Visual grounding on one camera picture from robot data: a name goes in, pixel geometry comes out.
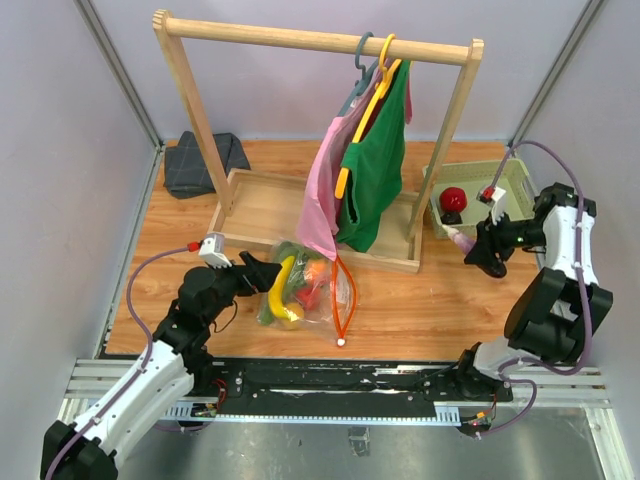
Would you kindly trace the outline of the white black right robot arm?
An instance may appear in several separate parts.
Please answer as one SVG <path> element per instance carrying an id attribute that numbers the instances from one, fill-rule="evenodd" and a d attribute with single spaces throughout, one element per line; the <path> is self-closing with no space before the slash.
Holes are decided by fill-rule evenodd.
<path id="1" fill-rule="evenodd" d="M 464 253 L 465 264 L 493 278 L 505 277 L 506 262 L 517 249 L 540 248 L 544 262 L 511 309 L 503 335 L 461 354 L 452 378 L 455 392 L 466 400 L 496 393 L 504 374 L 522 364 L 578 362 L 613 304 L 591 262 L 594 201 L 554 183 L 535 198 L 532 218 L 512 220 L 502 207 L 503 196 L 502 189 L 495 190 L 489 216 L 477 224 L 475 238 L 450 227 L 449 239 Z"/>

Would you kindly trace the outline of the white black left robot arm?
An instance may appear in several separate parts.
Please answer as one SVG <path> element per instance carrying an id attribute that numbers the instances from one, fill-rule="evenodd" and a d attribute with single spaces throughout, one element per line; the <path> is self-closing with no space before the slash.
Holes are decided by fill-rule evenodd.
<path id="1" fill-rule="evenodd" d="M 211 325 L 238 297 L 266 293 L 281 266 L 249 252 L 240 263 L 187 271 L 177 297 L 127 372 L 72 423 L 55 421 L 44 435 L 43 479 L 115 479 L 137 443 L 187 394 L 214 383 L 206 343 Z"/>

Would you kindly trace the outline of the dark purple fake eggplant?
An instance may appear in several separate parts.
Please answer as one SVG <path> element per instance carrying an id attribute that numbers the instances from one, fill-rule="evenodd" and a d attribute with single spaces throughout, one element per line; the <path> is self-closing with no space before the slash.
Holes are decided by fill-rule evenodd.
<path id="1" fill-rule="evenodd" d="M 476 241 L 462 233 L 457 228 L 444 225 L 443 229 L 445 230 L 447 237 L 462 251 L 464 255 L 469 254 L 475 246 Z"/>

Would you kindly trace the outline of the clear zip top bag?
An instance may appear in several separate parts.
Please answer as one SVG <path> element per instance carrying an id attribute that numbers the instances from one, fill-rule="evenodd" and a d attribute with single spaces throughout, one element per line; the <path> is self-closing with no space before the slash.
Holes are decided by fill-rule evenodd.
<path id="1" fill-rule="evenodd" d="M 359 293 L 342 259 L 331 260 L 298 243 L 281 241 L 272 248 L 269 260 L 278 263 L 281 272 L 261 301 L 258 323 L 315 331 L 343 348 Z"/>

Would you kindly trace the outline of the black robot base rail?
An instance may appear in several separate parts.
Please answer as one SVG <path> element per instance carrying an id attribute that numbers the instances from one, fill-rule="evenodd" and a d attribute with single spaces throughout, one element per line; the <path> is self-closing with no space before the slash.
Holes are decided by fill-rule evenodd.
<path id="1" fill-rule="evenodd" d="M 182 398 L 210 403 L 222 394 L 226 416 L 396 420 L 432 416 L 438 402 L 513 400 L 511 388 L 453 362 L 225 358 L 208 374 Z"/>

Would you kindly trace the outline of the small dark fake plum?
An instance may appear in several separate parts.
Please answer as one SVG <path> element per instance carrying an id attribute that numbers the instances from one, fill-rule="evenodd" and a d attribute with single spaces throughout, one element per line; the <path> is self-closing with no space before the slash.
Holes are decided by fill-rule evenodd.
<path id="1" fill-rule="evenodd" d="M 440 220 L 443 225 L 460 225 L 463 223 L 461 214 L 457 211 L 443 213 Z"/>

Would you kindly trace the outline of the red fake apple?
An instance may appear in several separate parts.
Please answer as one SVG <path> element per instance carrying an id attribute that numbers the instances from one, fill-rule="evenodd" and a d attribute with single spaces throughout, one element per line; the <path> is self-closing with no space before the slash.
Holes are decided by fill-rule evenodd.
<path id="1" fill-rule="evenodd" d="M 443 213 L 462 213 L 468 205 L 467 195 L 460 187 L 447 187 L 439 195 L 439 204 Z"/>

